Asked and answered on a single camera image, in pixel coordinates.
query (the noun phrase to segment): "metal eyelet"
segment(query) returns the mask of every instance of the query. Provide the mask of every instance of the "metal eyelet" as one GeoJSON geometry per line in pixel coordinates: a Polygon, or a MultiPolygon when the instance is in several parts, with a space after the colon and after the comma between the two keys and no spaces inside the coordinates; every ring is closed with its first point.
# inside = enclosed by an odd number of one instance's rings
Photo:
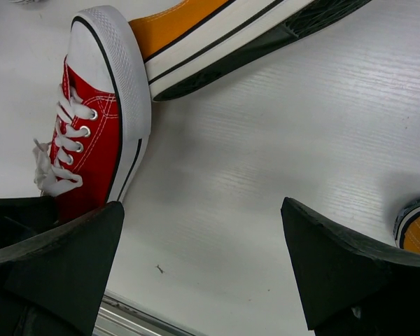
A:
{"type": "Polygon", "coordinates": [[[77,141],[76,143],[78,144],[79,148],[75,150],[75,152],[82,153],[84,151],[84,145],[79,141],[77,141]]]}
{"type": "Polygon", "coordinates": [[[94,110],[93,108],[92,108],[92,112],[93,112],[93,117],[91,117],[91,119],[89,120],[95,121],[96,119],[98,119],[98,112],[97,110],[94,110]]]}
{"type": "Polygon", "coordinates": [[[74,162],[74,160],[73,160],[73,156],[71,156],[71,154],[69,154],[69,159],[70,159],[70,161],[68,161],[68,162],[66,162],[69,166],[71,166],[72,164],[73,164],[73,162],[74,162]]]}
{"type": "Polygon", "coordinates": [[[81,127],[79,127],[79,129],[80,130],[86,130],[87,131],[87,134],[84,135],[85,138],[88,138],[88,137],[90,137],[90,135],[92,135],[92,132],[90,131],[90,128],[87,127],[87,126],[81,126],[81,127]]]}

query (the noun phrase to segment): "yellow sneaker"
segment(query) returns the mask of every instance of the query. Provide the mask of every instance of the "yellow sneaker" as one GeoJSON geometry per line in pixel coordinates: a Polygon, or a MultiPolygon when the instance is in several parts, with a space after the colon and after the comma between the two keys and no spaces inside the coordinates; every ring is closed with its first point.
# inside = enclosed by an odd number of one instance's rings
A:
{"type": "Polygon", "coordinates": [[[179,98],[370,0],[184,0],[130,21],[154,101],[179,98]]]}
{"type": "Polygon", "coordinates": [[[398,214],[393,235],[397,247],[420,254],[420,199],[409,203],[398,214]]]}

